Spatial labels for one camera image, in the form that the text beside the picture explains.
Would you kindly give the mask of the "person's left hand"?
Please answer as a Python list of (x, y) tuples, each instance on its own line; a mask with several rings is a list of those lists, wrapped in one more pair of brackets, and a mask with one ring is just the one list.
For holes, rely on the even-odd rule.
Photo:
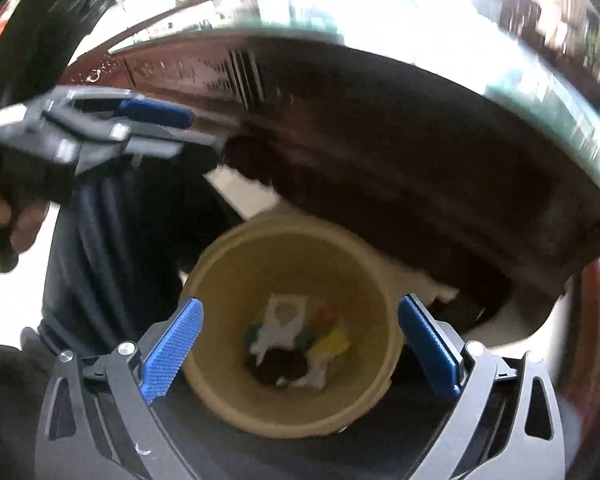
[(38, 236), (50, 202), (0, 182), (0, 273), (15, 269)]

